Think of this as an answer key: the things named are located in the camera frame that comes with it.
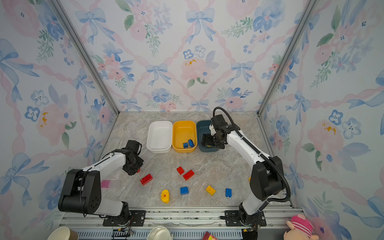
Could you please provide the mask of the white plastic container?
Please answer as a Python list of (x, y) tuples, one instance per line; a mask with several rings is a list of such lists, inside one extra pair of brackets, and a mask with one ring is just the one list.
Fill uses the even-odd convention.
[(153, 154), (165, 154), (172, 148), (173, 124), (170, 121), (155, 121), (150, 124), (147, 149)]

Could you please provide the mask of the yellow plastic container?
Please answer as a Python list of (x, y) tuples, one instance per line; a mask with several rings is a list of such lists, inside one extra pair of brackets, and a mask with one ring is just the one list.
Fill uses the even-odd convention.
[[(184, 149), (183, 143), (191, 139), (195, 147)], [(198, 145), (197, 127), (193, 121), (177, 121), (173, 124), (172, 146), (177, 153), (192, 153)]]

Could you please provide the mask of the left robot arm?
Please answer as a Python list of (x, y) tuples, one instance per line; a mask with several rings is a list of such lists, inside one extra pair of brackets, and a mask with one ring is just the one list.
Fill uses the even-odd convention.
[(144, 160), (139, 157), (141, 148), (140, 143), (129, 141), (126, 147), (106, 154), (91, 166), (70, 170), (59, 198), (59, 211), (84, 215), (124, 216), (128, 204), (103, 198), (101, 183), (118, 169), (122, 169), (129, 176), (135, 175), (144, 164)]

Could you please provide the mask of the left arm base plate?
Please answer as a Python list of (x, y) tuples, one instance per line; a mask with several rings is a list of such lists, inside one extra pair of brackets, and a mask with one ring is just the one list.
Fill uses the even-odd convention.
[(143, 227), (146, 218), (145, 210), (129, 210), (120, 216), (106, 216), (103, 221), (104, 227)]

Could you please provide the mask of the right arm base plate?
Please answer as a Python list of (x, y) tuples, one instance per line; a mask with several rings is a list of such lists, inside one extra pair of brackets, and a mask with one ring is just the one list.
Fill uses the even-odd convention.
[(224, 220), (227, 227), (266, 227), (266, 218), (263, 212), (256, 212), (253, 215), (248, 215), (246, 212), (238, 211), (224, 211), (224, 216), (220, 216)]

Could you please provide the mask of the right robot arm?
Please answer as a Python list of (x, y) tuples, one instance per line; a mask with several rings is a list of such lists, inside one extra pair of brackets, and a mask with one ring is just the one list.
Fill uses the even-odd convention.
[(272, 203), (285, 203), (291, 199), (291, 189), (284, 176), (283, 164), (279, 157), (271, 157), (254, 145), (241, 130), (232, 125), (215, 129), (204, 137), (206, 144), (218, 149), (232, 146), (252, 168), (248, 198), (239, 205), (239, 213), (234, 219), (244, 226), (257, 221), (264, 208)]

